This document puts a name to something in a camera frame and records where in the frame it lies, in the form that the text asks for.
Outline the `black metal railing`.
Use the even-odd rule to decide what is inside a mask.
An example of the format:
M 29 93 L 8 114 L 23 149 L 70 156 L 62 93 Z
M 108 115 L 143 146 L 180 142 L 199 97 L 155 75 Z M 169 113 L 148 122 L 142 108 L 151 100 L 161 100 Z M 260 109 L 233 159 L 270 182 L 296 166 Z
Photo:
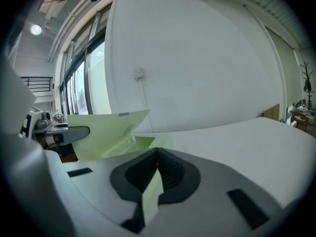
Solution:
M 22 82 L 32 93 L 50 92 L 52 89 L 53 77 L 20 77 Z

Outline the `pale green folder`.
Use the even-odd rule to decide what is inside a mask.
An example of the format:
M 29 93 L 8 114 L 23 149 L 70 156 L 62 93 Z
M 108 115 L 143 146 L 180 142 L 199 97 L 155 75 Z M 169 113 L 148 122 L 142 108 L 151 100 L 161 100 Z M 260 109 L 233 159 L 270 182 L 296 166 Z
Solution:
M 88 128 L 89 134 L 72 142 L 79 161 L 112 158 L 151 148 L 172 148 L 169 135 L 140 136 L 134 131 L 148 115 L 149 110 L 106 114 L 68 115 L 68 128 Z

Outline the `large glass window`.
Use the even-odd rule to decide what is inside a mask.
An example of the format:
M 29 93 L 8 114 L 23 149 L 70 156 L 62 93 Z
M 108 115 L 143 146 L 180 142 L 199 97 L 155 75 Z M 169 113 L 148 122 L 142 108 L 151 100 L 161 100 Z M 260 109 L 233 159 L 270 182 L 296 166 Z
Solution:
M 111 5 L 90 19 L 63 53 L 60 103 L 64 115 L 111 114 L 105 79 L 105 34 Z

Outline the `black coat rack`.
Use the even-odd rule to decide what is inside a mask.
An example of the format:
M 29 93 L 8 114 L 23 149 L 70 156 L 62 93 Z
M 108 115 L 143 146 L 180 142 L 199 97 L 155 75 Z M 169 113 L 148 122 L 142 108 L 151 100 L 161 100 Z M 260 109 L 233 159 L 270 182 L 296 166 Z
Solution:
M 309 72 L 308 71 L 308 62 L 304 61 L 303 65 L 300 65 L 304 70 L 303 70 L 303 75 L 305 83 L 304 83 L 304 87 L 303 87 L 303 91 L 305 93 L 307 93 L 307 107 L 308 110 L 311 109 L 312 107 L 312 94 L 313 94 L 313 90 L 312 90 L 312 83 L 311 83 L 311 75 L 314 73 L 314 71 Z

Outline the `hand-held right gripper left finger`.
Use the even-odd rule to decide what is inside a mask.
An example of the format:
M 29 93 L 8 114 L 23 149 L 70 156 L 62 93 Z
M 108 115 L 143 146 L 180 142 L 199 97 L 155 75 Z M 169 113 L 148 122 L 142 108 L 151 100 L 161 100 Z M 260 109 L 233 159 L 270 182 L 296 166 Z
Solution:
M 111 173 L 124 163 L 140 162 L 154 150 L 114 158 L 62 163 L 47 152 L 54 197 L 60 215 L 49 221 L 55 237 L 158 237 L 154 222 L 145 225 L 140 201 L 122 199 L 111 184 Z

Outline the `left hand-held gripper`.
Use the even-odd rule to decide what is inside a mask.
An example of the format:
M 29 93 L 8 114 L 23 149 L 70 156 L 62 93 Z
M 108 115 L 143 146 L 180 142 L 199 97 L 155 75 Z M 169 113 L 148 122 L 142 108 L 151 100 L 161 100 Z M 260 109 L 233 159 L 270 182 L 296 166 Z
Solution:
M 86 126 L 68 127 L 66 122 L 55 121 L 49 112 L 30 111 L 21 128 L 21 137 L 38 142 L 43 148 L 64 146 L 87 137 Z

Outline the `white wall junction box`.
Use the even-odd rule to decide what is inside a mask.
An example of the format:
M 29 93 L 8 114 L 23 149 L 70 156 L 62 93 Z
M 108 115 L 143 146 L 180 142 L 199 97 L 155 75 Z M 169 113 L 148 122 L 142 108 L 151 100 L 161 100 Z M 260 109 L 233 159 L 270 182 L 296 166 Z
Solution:
M 143 68 L 137 68 L 133 72 L 133 76 L 135 80 L 140 80 L 145 78 L 145 70 Z

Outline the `large cardboard box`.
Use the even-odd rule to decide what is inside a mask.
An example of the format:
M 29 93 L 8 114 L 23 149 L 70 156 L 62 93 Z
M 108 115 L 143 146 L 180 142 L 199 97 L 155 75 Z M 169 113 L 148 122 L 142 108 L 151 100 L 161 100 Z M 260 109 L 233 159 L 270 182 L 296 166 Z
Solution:
M 78 158 L 77 158 L 76 154 L 70 154 L 70 155 L 64 157 L 61 161 L 62 161 L 63 163 L 67 163 L 67 162 L 77 162 L 77 161 L 78 161 Z

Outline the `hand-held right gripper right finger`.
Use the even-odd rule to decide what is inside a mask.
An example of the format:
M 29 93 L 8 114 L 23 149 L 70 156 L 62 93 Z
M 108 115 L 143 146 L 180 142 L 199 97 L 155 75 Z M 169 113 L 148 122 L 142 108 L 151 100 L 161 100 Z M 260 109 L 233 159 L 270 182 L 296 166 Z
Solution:
M 233 168 L 183 152 L 158 149 L 164 192 L 146 237 L 277 237 L 300 203 L 281 207 Z

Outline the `white wall conduit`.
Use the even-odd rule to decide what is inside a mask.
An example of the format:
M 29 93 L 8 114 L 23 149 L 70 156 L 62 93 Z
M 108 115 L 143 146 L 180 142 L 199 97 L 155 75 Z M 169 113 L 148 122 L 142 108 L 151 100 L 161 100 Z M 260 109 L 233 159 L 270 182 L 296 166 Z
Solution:
M 140 90 L 140 95 L 141 95 L 141 101 L 142 101 L 143 108 L 148 110 L 148 111 L 150 111 L 150 108 L 148 108 L 146 95 L 145 95 L 145 91 L 144 91 L 143 79 L 138 79 L 138 86 L 139 86 L 139 90 Z M 149 124 L 149 128 L 150 128 L 150 132 L 153 133 L 154 130 L 153 130 L 153 126 L 152 126 L 150 112 L 148 112 L 148 124 Z

